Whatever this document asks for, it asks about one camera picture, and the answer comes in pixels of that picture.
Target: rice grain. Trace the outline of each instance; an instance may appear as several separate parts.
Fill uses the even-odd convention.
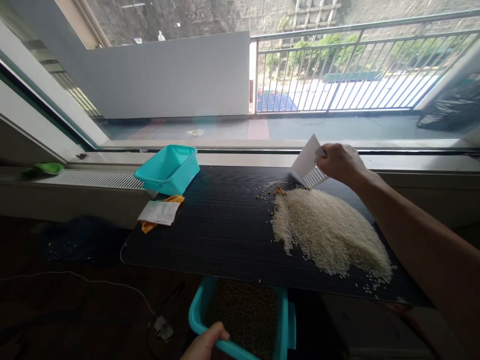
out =
[[[343,200],[296,188],[279,192],[275,203],[273,234],[288,255],[298,245],[329,275],[346,276],[355,265],[368,271],[368,277],[392,278],[390,259],[374,228]]]

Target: radiator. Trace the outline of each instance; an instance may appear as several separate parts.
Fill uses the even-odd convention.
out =
[[[93,215],[133,229],[157,193],[130,171],[62,170],[57,176],[21,180],[22,169],[0,167],[0,215],[65,222]]]

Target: white cable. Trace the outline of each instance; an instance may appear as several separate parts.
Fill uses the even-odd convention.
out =
[[[149,304],[149,301],[145,297],[144,293],[141,292],[140,290],[138,290],[136,287],[133,287],[133,286],[121,283],[121,282],[111,282],[111,281],[107,281],[107,280],[89,280],[85,276],[77,274],[76,272],[73,272],[73,271],[70,271],[70,270],[67,270],[67,271],[42,271],[42,272],[39,272],[39,273],[36,273],[36,274],[30,274],[30,275],[15,275],[15,276],[10,276],[10,277],[0,279],[0,282],[5,281],[5,280],[15,279],[15,278],[31,278],[31,277],[38,276],[38,275],[43,275],[43,274],[71,274],[71,275],[74,275],[74,276],[76,276],[80,279],[85,280],[87,283],[105,283],[105,284],[110,284],[110,285],[115,285],[115,286],[123,286],[123,287],[129,288],[129,289],[135,290],[137,293],[139,293],[141,295],[143,300],[145,300],[145,303],[148,306],[148,310],[150,310],[150,312],[153,315],[155,315],[155,311],[152,310],[152,308]]]

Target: teal plastic container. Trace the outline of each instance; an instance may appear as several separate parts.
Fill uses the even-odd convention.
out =
[[[188,322],[191,329],[198,335],[203,334],[207,327],[203,324],[203,317],[207,312],[209,303],[215,292],[218,279],[205,276],[196,291],[195,297],[188,312]],[[295,305],[288,301],[287,289],[284,287],[269,286],[275,291],[276,298],[276,334],[273,360],[286,360],[287,349],[297,346],[297,320],[295,318]],[[238,346],[233,341],[218,340],[215,346],[237,360],[259,360],[251,352]]]
[[[200,171],[197,149],[191,146],[168,145],[135,173],[145,189],[165,195],[182,195]]]

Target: hand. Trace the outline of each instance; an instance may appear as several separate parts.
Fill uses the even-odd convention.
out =
[[[180,360],[210,360],[212,349],[218,339],[225,341],[230,339],[230,334],[220,321],[214,323],[201,336],[193,340]]]
[[[350,145],[326,143],[321,148],[326,156],[321,156],[316,161],[320,170],[349,187],[352,187],[359,177],[370,172],[357,150]]]

